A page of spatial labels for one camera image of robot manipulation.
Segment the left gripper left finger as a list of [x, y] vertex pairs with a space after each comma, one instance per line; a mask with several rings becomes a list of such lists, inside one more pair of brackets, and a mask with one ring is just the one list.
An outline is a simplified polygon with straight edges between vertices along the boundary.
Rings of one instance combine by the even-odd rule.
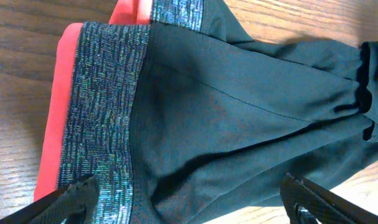
[[99, 199], [99, 180], [84, 175], [38, 201], [0, 219], [0, 224], [90, 224]]

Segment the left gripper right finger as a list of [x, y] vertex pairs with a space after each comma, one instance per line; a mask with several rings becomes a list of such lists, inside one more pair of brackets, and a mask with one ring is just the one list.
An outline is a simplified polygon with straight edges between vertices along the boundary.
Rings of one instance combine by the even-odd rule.
[[306, 179], [288, 173], [280, 196], [290, 224], [378, 224], [378, 216]]

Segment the black leggings with coral cuffs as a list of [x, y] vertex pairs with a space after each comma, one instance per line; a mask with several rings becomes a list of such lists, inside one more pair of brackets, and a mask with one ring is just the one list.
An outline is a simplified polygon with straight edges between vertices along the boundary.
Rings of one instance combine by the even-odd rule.
[[93, 174], [93, 223], [202, 223], [378, 160], [378, 42], [252, 39], [223, 1], [119, 1], [58, 43], [34, 197]]

